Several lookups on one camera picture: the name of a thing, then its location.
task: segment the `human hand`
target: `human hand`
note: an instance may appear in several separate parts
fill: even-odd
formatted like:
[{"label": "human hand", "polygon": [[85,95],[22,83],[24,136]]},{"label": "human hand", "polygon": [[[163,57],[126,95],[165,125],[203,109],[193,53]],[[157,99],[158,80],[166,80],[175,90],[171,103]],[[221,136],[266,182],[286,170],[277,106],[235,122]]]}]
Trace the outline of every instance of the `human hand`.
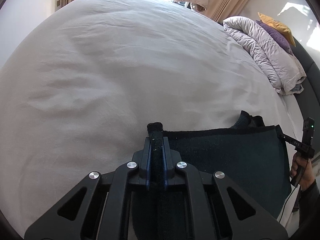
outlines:
[{"label": "human hand", "polygon": [[295,153],[295,155],[293,156],[292,166],[290,171],[290,176],[292,178],[297,174],[298,165],[302,166],[303,168],[305,168],[305,166],[307,165],[306,170],[304,171],[304,174],[299,182],[301,186],[301,190],[305,191],[315,181],[315,176],[313,175],[311,161],[310,159],[306,160],[298,156],[297,153]]}]

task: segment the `sleeve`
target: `sleeve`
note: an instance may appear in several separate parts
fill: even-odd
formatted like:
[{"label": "sleeve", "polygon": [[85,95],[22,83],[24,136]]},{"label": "sleeve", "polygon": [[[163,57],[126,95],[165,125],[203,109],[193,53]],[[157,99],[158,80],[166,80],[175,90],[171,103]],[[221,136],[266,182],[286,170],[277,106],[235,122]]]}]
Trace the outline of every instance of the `sleeve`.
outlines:
[{"label": "sleeve", "polygon": [[320,195],[320,192],[319,192],[316,180],[307,190],[301,192],[301,198],[299,200],[299,208],[300,208],[299,226],[306,220],[306,218],[312,212],[319,195]]}]

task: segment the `white bed sheet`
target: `white bed sheet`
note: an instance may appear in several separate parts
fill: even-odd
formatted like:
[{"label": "white bed sheet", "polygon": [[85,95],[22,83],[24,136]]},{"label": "white bed sheet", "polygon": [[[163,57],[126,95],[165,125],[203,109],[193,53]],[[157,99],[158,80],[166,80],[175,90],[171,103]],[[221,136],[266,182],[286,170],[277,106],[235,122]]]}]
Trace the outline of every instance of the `white bed sheet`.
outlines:
[{"label": "white bed sheet", "polygon": [[1,69],[0,102],[0,209],[21,236],[90,171],[130,161],[150,122],[225,128],[245,110],[302,137],[294,96],[281,98],[217,23],[160,0],[60,9]]}]

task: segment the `blue strip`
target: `blue strip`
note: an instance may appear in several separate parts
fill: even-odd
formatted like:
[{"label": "blue strip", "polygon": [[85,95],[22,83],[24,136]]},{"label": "blue strip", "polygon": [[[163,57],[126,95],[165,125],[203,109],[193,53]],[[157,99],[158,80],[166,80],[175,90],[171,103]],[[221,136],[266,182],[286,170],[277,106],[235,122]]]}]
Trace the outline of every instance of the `blue strip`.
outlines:
[{"label": "blue strip", "polygon": [[151,163],[151,143],[149,145],[148,161],[147,161],[147,178],[146,178],[147,190],[149,190],[150,188],[150,174],[151,174],[150,163]]},{"label": "blue strip", "polygon": [[164,144],[162,143],[162,159],[163,159],[163,178],[164,178],[164,190],[167,190],[168,187],[168,167],[167,159],[165,158]]}]

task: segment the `folded duvet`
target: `folded duvet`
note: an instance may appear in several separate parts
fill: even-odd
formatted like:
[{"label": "folded duvet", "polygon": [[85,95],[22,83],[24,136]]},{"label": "folded duvet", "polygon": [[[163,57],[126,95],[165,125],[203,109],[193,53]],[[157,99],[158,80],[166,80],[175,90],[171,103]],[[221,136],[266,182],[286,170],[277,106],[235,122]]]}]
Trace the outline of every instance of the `folded duvet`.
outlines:
[{"label": "folded duvet", "polygon": [[253,20],[234,16],[223,21],[223,28],[253,58],[281,95],[301,93],[306,78],[302,65],[286,53],[276,41]]}]

